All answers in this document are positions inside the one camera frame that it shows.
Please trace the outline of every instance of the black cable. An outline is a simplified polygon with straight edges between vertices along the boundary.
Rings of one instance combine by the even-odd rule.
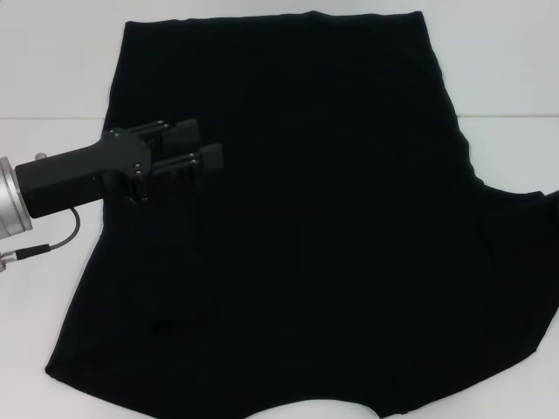
[[[70,208],[70,211],[76,218],[76,226],[74,227],[72,234],[68,236],[68,238],[62,240],[60,243],[53,244],[52,246],[50,246],[49,244],[41,244],[39,246],[18,249],[15,251],[17,260],[23,260],[31,258],[33,256],[42,255],[43,253],[47,253],[49,251],[55,251],[56,249],[60,249],[62,246],[70,243],[76,236],[78,236],[79,227],[81,227],[81,220],[79,219],[78,211],[76,211],[75,208]]]

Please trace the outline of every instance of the black fabric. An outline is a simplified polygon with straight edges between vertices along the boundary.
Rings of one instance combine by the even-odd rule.
[[[105,127],[188,118],[223,179],[105,204],[52,377],[159,418],[388,416],[536,350],[558,196],[475,176],[421,13],[128,23]]]

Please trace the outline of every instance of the white background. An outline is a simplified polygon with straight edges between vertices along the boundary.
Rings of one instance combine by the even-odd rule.
[[[0,155],[16,166],[37,152],[53,155],[97,141],[128,20],[309,10],[422,10],[478,176],[513,192],[559,189],[559,3],[554,0],[1,0]],[[100,233],[100,209],[100,203],[79,208],[82,231],[65,248],[10,265],[0,275],[0,418],[145,417],[43,372]],[[72,229],[72,215],[39,219],[34,227],[3,240],[0,251],[58,241]],[[304,402],[254,417],[376,415],[349,403]],[[526,361],[408,417],[559,417],[558,322]]]

